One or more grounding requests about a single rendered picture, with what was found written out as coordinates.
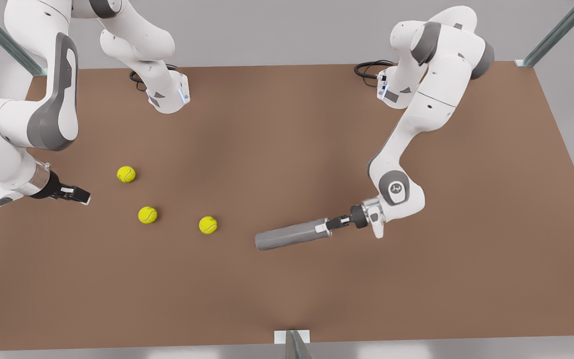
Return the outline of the grey tennis ball tube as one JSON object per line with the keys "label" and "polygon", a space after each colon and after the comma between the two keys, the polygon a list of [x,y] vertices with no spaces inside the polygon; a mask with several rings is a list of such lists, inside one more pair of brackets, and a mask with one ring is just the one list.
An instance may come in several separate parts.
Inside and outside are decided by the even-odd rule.
{"label": "grey tennis ball tube", "polygon": [[273,248],[286,247],[298,243],[313,241],[315,239],[328,238],[332,236],[323,236],[316,233],[315,227],[321,223],[326,223],[328,219],[322,218],[306,223],[299,223],[283,228],[267,230],[255,235],[255,246],[259,251],[265,251]]}

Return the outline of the silver frame post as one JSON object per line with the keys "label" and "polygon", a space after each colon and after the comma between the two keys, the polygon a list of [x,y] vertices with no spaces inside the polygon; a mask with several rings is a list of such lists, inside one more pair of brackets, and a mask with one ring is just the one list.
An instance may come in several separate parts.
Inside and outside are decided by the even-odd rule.
{"label": "silver frame post", "polygon": [[34,77],[46,76],[46,69],[41,68],[2,27],[0,27],[0,47],[11,55],[30,75]]}
{"label": "silver frame post", "polygon": [[555,27],[536,45],[524,59],[515,60],[518,68],[533,68],[545,55],[574,27],[574,7],[555,25]]}
{"label": "silver frame post", "polygon": [[284,359],[313,359],[307,344],[310,343],[310,330],[274,331],[274,343],[284,345]]}

